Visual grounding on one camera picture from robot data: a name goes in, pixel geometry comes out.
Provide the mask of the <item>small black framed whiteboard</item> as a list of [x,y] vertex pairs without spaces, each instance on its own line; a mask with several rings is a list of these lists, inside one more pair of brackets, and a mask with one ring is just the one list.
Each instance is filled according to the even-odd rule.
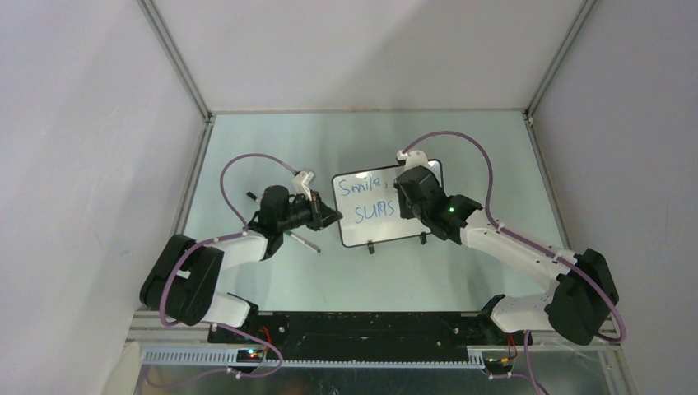
[[338,222],[344,247],[355,248],[430,234],[418,219],[399,215],[398,193],[394,180],[403,172],[401,165],[385,166],[332,178],[333,197],[343,214]]

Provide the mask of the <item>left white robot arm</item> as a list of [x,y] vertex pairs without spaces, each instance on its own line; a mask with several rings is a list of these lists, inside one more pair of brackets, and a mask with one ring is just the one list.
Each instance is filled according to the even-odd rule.
[[291,230],[320,231],[341,219],[342,213],[316,191],[291,194],[285,187],[271,186],[247,230],[202,241],[171,236],[142,284],[139,300],[161,312],[168,325],[223,324],[239,342],[251,342],[259,335],[260,321],[250,314],[251,302],[218,289],[221,272],[271,258]]

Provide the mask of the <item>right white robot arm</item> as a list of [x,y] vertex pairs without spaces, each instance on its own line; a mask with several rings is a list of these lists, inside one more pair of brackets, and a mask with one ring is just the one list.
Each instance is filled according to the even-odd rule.
[[552,246],[536,249],[521,235],[507,230],[469,197],[447,195],[425,166],[401,173],[393,183],[402,216],[417,218],[437,238],[465,245],[517,268],[543,292],[524,297],[497,296],[478,323],[482,339],[503,342],[512,332],[556,331],[574,344],[586,346],[600,337],[603,322],[619,295],[607,260],[586,249],[575,253]]

